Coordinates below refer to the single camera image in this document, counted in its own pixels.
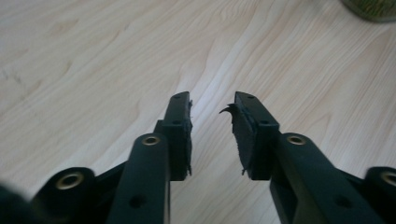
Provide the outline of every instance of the green object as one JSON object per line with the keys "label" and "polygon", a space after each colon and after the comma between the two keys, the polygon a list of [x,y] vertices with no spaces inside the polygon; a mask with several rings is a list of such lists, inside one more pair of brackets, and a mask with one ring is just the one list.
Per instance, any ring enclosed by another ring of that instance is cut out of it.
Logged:
{"label": "green object", "polygon": [[341,0],[352,12],[368,21],[396,21],[396,0]]}

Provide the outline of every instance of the light wood grain surface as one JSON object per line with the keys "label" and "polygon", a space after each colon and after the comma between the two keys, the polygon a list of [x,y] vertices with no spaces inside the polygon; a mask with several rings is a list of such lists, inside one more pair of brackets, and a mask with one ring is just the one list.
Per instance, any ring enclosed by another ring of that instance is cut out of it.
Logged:
{"label": "light wood grain surface", "polygon": [[0,180],[27,199],[55,173],[125,161],[190,91],[193,176],[172,223],[278,223],[241,176],[235,91],[256,95],[333,164],[396,167],[396,24],[336,0],[0,1]]}

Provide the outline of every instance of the metal grommet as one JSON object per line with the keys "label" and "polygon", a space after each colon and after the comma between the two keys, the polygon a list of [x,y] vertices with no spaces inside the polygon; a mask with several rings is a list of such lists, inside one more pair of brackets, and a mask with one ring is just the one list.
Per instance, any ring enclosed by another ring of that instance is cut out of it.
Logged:
{"label": "metal grommet", "polygon": [[84,175],[81,172],[74,172],[71,174],[67,174],[62,176],[62,178],[60,178],[58,182],[56,182],[56,188],[72,189],[73,187],[81,184],[82,180],[84,180]]}
{"label": "metal grommet", "polygon": [[156,137],[156,136],[149,136],[145,139],[143,139],[142,143],[143,145],[146,146],[154,146],[157,145],[160,142],[160,138]]}
{"label": "metal grommet", "polygon": [[395,173],[389,172],[389,171],[382,172],[382,173],[381,173],[381,178],[382,178],[385,182],[387,182],[388,184],[390,184],[390,185],[396,187],[396,174],[395,174]]}
{"label": "metal grommet", "polygon": [[288,140],[288,142],[290,142],[294,145],[298,145],[298,146],[305,145],[305,143],[306,143],[305,139],[303,139],[300,136],[296,136],[296,135],[289,136],[287,138],[287,140]]}

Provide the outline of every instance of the black plastic arm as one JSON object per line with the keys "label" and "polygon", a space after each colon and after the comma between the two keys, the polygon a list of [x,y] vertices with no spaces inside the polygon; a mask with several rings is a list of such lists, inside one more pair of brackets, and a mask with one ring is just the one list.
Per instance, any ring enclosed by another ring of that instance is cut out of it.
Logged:
{"label": "black plastic arm", "polygon": [[249,177],[269,180],[282,223],[391,223],[396,170],[375,167],[364,180],[337,170],[307,137],[281,134],[253,95],[237,92],[233,116],[239,156]]}
{"label": "black plastic arm", "polygon": [[190,94],[172,96],[154,133],[128,161],[95,176],[84,167],[54,175],[31,201],[43,223],[169,223],[170,181],[191,173]]}

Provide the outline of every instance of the wood grain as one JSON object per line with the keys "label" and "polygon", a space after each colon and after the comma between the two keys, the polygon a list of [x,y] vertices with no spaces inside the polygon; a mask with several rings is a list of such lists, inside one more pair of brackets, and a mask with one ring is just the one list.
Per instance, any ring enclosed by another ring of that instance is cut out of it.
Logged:
{"label": "wood grain", "polygon": [[180,91],[193,176],[172,184],[172,223],[279,222],[218,114],[235,91],[340,169],[396,167],[396,24],[340,1],[2,0],[0,74],[0,180],[27,198],[62,169],[126,160]]}

